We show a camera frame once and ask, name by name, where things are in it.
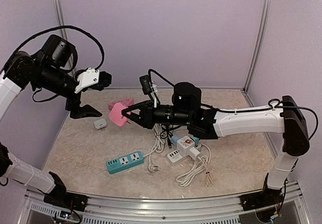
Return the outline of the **aluminium post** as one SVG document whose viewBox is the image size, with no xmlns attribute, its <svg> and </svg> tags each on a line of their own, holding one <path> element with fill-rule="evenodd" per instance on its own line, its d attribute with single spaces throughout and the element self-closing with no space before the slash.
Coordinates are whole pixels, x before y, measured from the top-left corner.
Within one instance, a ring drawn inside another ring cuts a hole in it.
<svg viewBox="0 0 322 224">
<path fill-rule="evenodd" d="M 262 48 L 264 37 L 265 37 L 265 31 L 266 31 L 267 21 L 268 21 L 268 17 L 269 17 L 270 5 L 271 5 L 271 0 L 264 0 L 262 12 L 261 12 L 260 23 L 259 23 L 259 29 L 257 32 L 254 51 L 252 54 L 251 64 L 250 64 L 250 68 L 249 68 L 249 71 L 248 71 L 248 74 L 246 77 L 246 82 L 245 82 L 245 85 L 243 88 L 243 91 L 245 94 L 247 94 L 249 92 L 253 78 L 255 76 L 256 67 L 257 67 L 257 64 L 259 61 L 261 48 Z"/>
<path fill-rule="evenodd" d="M 53 0 L 53 6 L 54 6 L 58 26 L 64 26 L 64 18 L 63 18 L 63 10 L 62 10 L 62 5 L 61 5 L 61 0 Z"/>
</svg>

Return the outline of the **white square adapter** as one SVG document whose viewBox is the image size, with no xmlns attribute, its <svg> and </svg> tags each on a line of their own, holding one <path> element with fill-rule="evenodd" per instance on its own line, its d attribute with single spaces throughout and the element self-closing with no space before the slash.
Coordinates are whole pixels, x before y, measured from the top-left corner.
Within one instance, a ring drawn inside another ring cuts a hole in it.
<svg viewBox="0 0 322 224">
<path fill-rule="evenodd" d="M 98 119 L 94 122 L 94 127 L 96 130 L 103 130 L 107 127 L 107 121 L 104 118 Z"/>
</svg>

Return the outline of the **white power strip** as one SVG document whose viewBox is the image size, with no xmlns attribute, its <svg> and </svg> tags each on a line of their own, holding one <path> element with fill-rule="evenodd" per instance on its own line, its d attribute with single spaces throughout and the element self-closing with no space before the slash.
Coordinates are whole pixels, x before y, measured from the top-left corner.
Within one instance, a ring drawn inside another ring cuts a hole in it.
<svg viewBox="0 0 322 224">
<path fill-rule="evenodd" d="M 178 165 L 179 163 L 181 163 L 182 161 L 184 161 L 186 158 L 191 158 L 191 157 L 189 155 L 187 155 L 186 157 L 181 156 L 178 153 L 177 149 L 174 150 L 174 151 L 172 151 L 172 152 L 170 152 L 169 154 L 167 154 L 167 159 L 168 159 L 169 163 L 171 164 L 171 166 Z"/>
</svg>

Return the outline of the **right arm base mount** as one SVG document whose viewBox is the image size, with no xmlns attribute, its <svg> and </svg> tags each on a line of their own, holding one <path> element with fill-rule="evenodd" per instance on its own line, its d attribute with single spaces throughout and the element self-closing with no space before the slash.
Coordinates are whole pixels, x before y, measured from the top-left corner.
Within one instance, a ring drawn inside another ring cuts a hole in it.
<svg viewBox="0 0 322 224">
<path fill-rule="evenodd" d="M 282 189 L 265 189 L 262 191 L 244 194 L 240 197 L 243 211 L 259 209 L 278 203 L 282 203 L 283 192 Z"/>
</svg>

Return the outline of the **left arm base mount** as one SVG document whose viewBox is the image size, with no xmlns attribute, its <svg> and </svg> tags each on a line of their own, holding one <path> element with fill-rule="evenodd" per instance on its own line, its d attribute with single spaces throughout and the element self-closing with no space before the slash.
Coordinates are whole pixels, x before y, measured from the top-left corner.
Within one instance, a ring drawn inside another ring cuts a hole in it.
<svg viewBox="0 0 322 224">
<path fill-rule="evenodd" d="M 67 192 L 65 196 L 60 199 L 58 197 L 45 195 L 43 201 L 54 206 L 84 212 L 88 202 L 88 197 L 82 194 Z"/>
</svg>

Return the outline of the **pink square adapter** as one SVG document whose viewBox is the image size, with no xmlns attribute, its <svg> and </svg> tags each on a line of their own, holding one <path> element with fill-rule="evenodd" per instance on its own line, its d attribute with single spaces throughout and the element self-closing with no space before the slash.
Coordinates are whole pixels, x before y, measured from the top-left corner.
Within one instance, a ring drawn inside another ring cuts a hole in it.
<svg viewBox="0 0 322 224">
<path fill-rule="evenodd" d="M 123 127 L 125 124 L 130 124 L 128 118 L 122 115 L 122 110 L 127 108 L 128 106 L 122 103 L 116 103 L 109 113 L 110 121 L 119 127 Z"/>
</svg>

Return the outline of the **aluminium front rail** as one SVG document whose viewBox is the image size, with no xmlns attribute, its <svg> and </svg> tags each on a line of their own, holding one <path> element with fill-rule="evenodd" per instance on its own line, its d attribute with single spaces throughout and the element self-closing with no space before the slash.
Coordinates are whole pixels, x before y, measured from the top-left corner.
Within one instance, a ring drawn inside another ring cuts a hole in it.
<svg viewBox="0 0 322 224">
<path fill-rule="evenodd" d="M 191 199 L 134 199 L 88 195 L 78 215 L 83 223 L 260 223 L 259 215 L 272 206 L 244 210 L 242 194 Z M 43 194 L 28 189 L 16 223 L 77 223 L 64 220 L 64 208 L 43 201 Z"/>
</svg>

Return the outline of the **teal charger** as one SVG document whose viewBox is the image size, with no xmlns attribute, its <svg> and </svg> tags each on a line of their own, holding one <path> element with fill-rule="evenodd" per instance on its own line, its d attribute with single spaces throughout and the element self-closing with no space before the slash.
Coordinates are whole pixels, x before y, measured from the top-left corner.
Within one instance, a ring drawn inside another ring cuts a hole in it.
<svg viewBox="0 0 322 224">
<path fill-rule="evenodd" d="M 199 145 L 199 138 L 192 136 L 191 139 L 194 141 L 195 147 L 197 147 Z"/>
</svg>

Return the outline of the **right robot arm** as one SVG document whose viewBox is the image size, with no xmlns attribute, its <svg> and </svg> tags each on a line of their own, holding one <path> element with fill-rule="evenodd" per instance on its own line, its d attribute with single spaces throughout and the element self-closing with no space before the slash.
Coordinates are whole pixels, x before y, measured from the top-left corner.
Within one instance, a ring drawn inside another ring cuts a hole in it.
<svg viewBox="0 0 322 224">
<path fill-rule="evenodd" d="M 282 134 L 283 144 L 267 174 L 266 188 L 257 195 L 260 205 L 267 206 L 277 197 L 289 173 L 300 156 L 306 154 L 314 136 L 307 130 L 303 114 L 314 110 L 298 106 L 291 96 L 271 99 L 266 106 L 244 109 L 220 109 L 201 102 L 202 91 L 189 82 L 171 84 L 172 104 L 162 105 L 154 90 L 151 73 L 139 78 L 143 93 L 149 100 L 134 104 L 121 111 L 122 116 L 143 128 L 155 124 L 186 126 L 199 139 L 219 139 L 242 133 L 272 132 Z"/>
</svg>

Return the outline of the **white cube socket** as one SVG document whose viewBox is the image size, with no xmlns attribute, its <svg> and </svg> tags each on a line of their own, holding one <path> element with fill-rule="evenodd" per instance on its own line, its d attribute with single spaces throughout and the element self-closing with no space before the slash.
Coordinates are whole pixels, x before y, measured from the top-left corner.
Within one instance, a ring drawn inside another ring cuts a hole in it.
<svg viewBox="0 0 322 224">
<path fill-rule="evenodd" d="M 184 136 L 177 141 L 177 151 L 183 157 L 186 157 L 194 146 L 195 142 L 189 136 Z"/>
</svg>

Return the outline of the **left aluminium post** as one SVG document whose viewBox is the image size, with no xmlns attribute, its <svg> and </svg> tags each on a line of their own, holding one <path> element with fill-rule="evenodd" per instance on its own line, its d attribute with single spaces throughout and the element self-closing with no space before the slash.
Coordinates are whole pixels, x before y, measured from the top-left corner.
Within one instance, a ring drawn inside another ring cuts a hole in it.
<svg viewBox="0 0 322 224">
<path fill-rule="evenodd" d="M 63 18 L 63 10 L 62 10 L 62 5 L 61 5 L 61 0 L 53 0 L 53 6 L 54 6 L 58 26 L 64 26 L 64 18 Z"/>
</svg>

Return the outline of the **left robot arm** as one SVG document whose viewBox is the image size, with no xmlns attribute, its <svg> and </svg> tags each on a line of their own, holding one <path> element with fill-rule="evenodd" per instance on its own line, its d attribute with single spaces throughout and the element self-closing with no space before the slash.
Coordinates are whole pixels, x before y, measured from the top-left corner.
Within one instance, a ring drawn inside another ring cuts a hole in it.
<svg viewBox="0 0 322 224">
<path fill-rule="evenodd" d="M 15 49 L 1 69 L 1 117 L 27 85 L 31 85 L 35 94 L 42 89 L 53 92 L 54 96 L 48 98 L 49 101 L 59 96 L 66 98 L 65 109 L 72 119 L 102 116 L 92 106 L 81 105 L 83 92 L 88 89 L 101 91 L 112 83 L 111 74 L 100 70 L 102 63 L 97 67 L 78 70 L 71 76 L 78 61 L 76 47 L 55 34 L 51 34 L 41 49 L 32 55 L 21 50 L 36 37 L 60 29 L 76 30 L 84 34 L 97 44 L 101 57 L 105 56 L 101 43 L 90 33 L 75 26 L 57 26 L 32 35 Z M 1 177 L 32 186 L 50 196 L 59 206 L 66 206 L 70 202 L 70 194 L 57 174 L 44 172 L 21 161 L 4 145 L 1 145 Z"/>
</svg>

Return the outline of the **small white charger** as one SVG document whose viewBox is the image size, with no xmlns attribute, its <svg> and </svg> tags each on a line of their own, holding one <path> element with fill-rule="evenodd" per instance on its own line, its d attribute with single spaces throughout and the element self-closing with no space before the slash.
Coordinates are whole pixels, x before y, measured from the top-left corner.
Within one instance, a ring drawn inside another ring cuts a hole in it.
<svg viewBox="0 0 322 224">
<path fill-rule="evenodd" d="M 200 152 L 195 147 L 192 147 L 189 149 L 188 155 L 196 161 L 200 157 Z"/>
</svg>

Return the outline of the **pink triangular power strip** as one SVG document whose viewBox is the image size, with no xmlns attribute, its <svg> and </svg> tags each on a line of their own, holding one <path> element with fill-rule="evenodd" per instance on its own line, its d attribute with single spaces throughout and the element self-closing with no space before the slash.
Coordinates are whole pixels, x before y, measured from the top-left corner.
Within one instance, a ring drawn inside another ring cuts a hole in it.
<svg viewBox="0 0 322 224">
<path fill-rule="evenodd" d="M 110 102 L 108 104 L 108 109 L 112 110 L 116 103 L 121 103 L 121 104 L 125 105 L 126 107 L 129 107 L 134 104 L 134 98 L 131 97 L 131 98 L 125 98 L 125 99 Z"/>
</svg>

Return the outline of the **right aluminium post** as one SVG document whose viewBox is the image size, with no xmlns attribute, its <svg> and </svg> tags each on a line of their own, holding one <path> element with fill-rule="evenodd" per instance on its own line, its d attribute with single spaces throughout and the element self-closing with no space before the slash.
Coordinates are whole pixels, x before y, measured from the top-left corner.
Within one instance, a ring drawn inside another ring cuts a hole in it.
<svg viewBox="0 0 322 224">
<path fill-rule="evenodd" d="M 251 64 L 250 64 L 250 68 L 249 68 L 249 71 L 248 71 L 248 74 L 246 77 L 246 82 L 245 82 L 245 85 L 243 88 L 243 91 L 245 94 L 247 94 L 249 92 L 253 78 L 255 76 L 256 67 L 257 67 L 257 64 L 259 61 L 261 48 L 262 48 L 264 37 L 265 37 L 265 31 L 266 31 L 267 21 L 268 21 L 268 17 L 269 17 L 270 5 L 271 5 L 271 0 L 264 0 L 262 12 L 261 12 L 260 23 L 259 23 L 259 29 L 257 32 L 254 51 L 252 54 Z"/>
</svg>

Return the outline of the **teal power strip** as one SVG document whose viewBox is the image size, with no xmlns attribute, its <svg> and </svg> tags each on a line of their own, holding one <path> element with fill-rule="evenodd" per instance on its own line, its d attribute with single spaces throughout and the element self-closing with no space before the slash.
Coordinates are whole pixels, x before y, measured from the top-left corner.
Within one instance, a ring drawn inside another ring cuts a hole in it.
<svg viewBox="0 0 322 224">
<path fill-rule="evenodd" d="M 137 151 L 106 162 L 106 167 L 110 175 L 131 169 L 144 163 L 141 151 Z"/>
</svg>

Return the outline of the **blue charger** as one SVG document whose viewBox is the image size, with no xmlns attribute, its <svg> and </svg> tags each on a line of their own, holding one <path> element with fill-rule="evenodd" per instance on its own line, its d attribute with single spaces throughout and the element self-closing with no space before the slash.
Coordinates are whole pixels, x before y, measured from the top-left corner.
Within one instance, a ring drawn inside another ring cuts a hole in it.
<svg viewBox="0 0 322 224">
<path fill-rule="evenodd" d="M 178 142 L 179 139 L 180 139 L 179 136 L 173 135 L 171 137 L 171 143 L 172 143 L 172 145 L 177 146 L 177 142 Z"/>
</svg>

